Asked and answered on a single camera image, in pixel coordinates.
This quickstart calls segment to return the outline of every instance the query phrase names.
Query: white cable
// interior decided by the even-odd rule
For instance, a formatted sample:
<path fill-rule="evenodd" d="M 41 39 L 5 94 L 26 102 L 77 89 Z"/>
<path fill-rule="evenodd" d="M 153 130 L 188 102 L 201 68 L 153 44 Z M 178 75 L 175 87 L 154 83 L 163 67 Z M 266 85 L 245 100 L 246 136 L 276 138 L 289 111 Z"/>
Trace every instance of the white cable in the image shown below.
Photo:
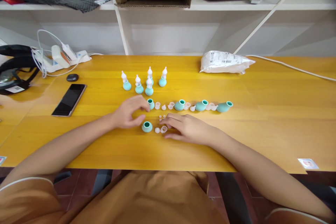
<path fill-rule="evenodd" d="M 63 42 L 62 42 L 58 37 L 56 37 L 56 35 L 52 34 L 50 31 L 40 29 L 40 30 L 37 31 L 37 42 L 38 42 L 38 44 L 39 44 L 38 46 L 39 46 L 40 48 L 42 48 L 42 47 L 41 47 L 41 43 L 40 43 L 40 36 L 39 36 L 39 33 L 40 33 L 40 32 L 46 32 L 46 33 L 49 33 L 51 36 L 54 36 L 55 38 L 57 38 L 57 40 L 58 40 L 59 42 L 61 42 L 62 45 L 64 45 Z"/>
<path fill-rule="evenodd" d="M 283 63 L 283 62 L 281 62 L 281 61 L 276 61 L 276 60 L 274 60 L 274 59 L 269 59 L 269 58 L 265 58 L 265 57 L 258 56 L 258 55 L 246 55 L 246 57 L 256 57 L 256 58 L 261 58 L 261 59 L 264 59 L 264 60 L 268 60 L 268 61 L 272 61 L 272 62 L 281 64 L 281 65 L 284 65 L 284 66 L 286 66 L 286 67 L 292 68 L 292 69 L 294 69 L 294 70 L 297 70 L 297 71 L 300 71 L 300 72 L 303 72 L 303 73 L 306 73 L 306 74 L 309 74 L 309 75 L 313 75 L 313 76 L 322 78 L 322 79 L 327 79 L 327 80 L 329 80 L 329 81 L 336 81 L 336 79 L 332 79 L 332 78 L 329 78 L 329 77 L 325 77 L 325 76 L 322 76 L 322 75 L 318 75 L 318 74 L 315 74 L 315 73 L 311 73 L 311 72 L 302 70 L 302 69 L 300 69 L 300 68 L 296 68 L 296 67 L 294 67 L 294 66 L 288 65 L 288 64 Z"/>
<path fill-rule="evenodd" d="M 54 36 L 58 41 L 60 41 L 60 43 L 62 44 L 62 46 L 63 46 L 64 44 L 63 44 L 63 42 L 62 42 L 56 35 L 52 34 L 51 32 L 49 32 L 49 31 L 47 31 L 47 30 L 40 29 L 40 30 L 37 31 L 37 42 L 38 42 L 38 44 L 39 44 L 38 46 L 39 46 L 40 48 L 37 48 L 37 47 L 31 47 L 31 49 L 34 50 L 34 51 L 41 50 L 41 54 L 40 54 L 40 55 L 41 55 L 41 57 L 42 57 L 42 59 L 41 59 L 41 62 L 42 62 L 42 63 L 39 62 L 39 61 L 35 58 L 34 53 L 32 53 L 31 55 L 32 55 L 32 57 L 33 57 L 33 60 L 34 60 L 34 62 L 35 62 L 35 64 L 36 64 L 37 68 L 42 72 L 42 78 L 46 78 L 47 76 L 53 76 L 53 77 L 55 77 L 55 76 L 61 76 L 61 75 L 64 75 L 64 74 L 67 74 L 67 73 L 71 72 L 72 70 L 74 70 L 74 69 L 78 66 L 78 64 L 81 62 L 82 58 L 83 58 L 85 55 L 89 55 L 89 56 L 92 56 L 92 55 L 103 55 L 103 54 L 99 54 L 99 53 L 95 53 L 95 52 L 94 52 L 94 53 L 90 53 L 90 54 L 88 54 L 88 53 L 83 54 L 83 55 L 79 58 L 77 64 L 76 64 L 71 70 L 69 70 L 69 71 L 67 71 L 67 72 L 65 72 L 65 73 L 58 74 L 58 75 L 50 75 L 50 74 L 47 73 L 47 68 L 46 68 L 46 66 L 44 65 L 43 51 L 49 51 L 49 52 L 51 52 L 51 51 L 50 51 L 50 50 L 44 50 L 43 47 L 41 46 L 41 43 L 40 43 L 40 35 L 39 35 L 40 32 L 46 32 L 46 33 L 49 33 L 51 36 Z"/>

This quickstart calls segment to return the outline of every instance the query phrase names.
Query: smartphone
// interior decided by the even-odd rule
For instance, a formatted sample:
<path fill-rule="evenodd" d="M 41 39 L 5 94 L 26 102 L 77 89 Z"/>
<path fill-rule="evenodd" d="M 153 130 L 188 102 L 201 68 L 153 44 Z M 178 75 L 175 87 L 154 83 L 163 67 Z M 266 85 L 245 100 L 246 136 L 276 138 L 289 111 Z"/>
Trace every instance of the smartphone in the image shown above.
<path fill-rule="evenodd" d="M 57 105 L 52 116 L 70 117 L 82 97 L 86 85 L 71 84 L 68 91 L 63 96 L 61 102 Z"/>

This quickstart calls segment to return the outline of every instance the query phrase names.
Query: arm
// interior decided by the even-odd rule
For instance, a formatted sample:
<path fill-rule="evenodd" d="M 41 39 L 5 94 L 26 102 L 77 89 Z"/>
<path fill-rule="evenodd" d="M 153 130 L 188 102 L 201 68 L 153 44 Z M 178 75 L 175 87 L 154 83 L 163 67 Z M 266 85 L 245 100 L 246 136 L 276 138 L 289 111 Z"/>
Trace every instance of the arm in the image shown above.
<path fill-rule="evenodd" d="M 141 96 L 124 101 L 112 114 L 73 129 L 50 141 L 23 160 L 6 177 L 0 188 L 26 177 L 45 177 L 53 181 L 57 173 L 74 160 L 97 138 L 115 128 L 139 126 L 145 115 L 132 118 L 137 109 L 149 112 L 148 102 Z"/>
<path fill-rule="evenodd" d="M 332 211 L 299 181 L 218 128 L 190 115 L 168 114 L 160 123 L 174 127 L 181 133 L 167 134 L 165 138 L 207 145 L 222 154 L 265 198 L 327 221 L 334 220 Z"/>

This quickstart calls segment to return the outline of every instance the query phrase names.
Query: power strip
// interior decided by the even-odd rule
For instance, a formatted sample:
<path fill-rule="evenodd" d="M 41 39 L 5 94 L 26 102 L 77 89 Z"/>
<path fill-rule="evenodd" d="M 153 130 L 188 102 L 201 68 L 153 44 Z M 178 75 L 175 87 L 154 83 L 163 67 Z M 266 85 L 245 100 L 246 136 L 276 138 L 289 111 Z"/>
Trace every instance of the power strip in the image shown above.
<path fill-rule="evenodd" d="M 42 58 L 44 59 L 44 64 L 47 68 L 47 72 L 48 73 L 53 73 L 55 71 L 58 71 L 60 69 L 62 69 L 63 67 L 60 66 L 60 64 L 58 64 L 56 61 L 49 59 L 47 56 L 43 57 L 41 56 L 41 51 L 40 50 L 34 50 L 32 51 L 32 53 L 34 53 L 35 58 L 42 63 Z M 76 60 L 70 61 L 70 65 L 76 65 L 78 63 L 78 61 L 80 60 L 80 63 L 83 62 L 87 62 L 90 61 L 92 58 L 88 55 L 87 51 L 80 51 L 80 52 L 76 52 Z"/>

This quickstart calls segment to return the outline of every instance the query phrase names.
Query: black headphones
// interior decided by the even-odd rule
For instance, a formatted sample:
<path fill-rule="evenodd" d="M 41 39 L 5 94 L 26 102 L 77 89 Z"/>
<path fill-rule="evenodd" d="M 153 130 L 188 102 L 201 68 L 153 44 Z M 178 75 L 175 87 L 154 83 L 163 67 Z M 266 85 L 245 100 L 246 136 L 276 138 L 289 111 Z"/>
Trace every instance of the black headphones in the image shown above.
<path fill-rule="evenodd" d="M 29 88 L 30 82 L 35 78 L 39 69 L 36 67 L 36 63 L 32 57 L 32 49 L 23 45 L 4 45 L 0 46 L 0 54 L 6 56 L 12 56 L 13 58 L 7 60 L 0 66 L 0 74 L 4 71 L 12 73 L 14 80 L 0 83 L 0 95 L 11 95 L 13 93 L 19 93 Z M 29 71 L 24 71 L 21 68 L 29 68 Z M 32 72 L 32 75 L 23 80 L 18 76 L 18 71 Z"/>

